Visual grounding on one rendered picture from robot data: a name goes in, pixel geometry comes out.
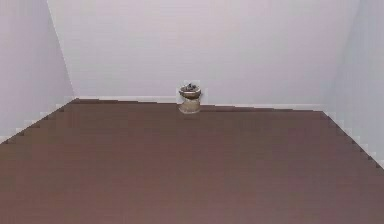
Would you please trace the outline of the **beige round bin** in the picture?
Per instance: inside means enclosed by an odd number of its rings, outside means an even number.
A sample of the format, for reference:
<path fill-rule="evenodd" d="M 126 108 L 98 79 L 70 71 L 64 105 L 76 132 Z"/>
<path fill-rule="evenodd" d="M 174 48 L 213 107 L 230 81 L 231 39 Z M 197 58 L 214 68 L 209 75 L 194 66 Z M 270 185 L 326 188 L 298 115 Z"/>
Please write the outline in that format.
<path fill-rule="evenodd" d="M 184 114 L 194 114 L 200 111 L 200 98 L 202 95 L 199 86 L 189 83 L 179 89 L 179 95 L 183 102 L 179 110 Z"/>

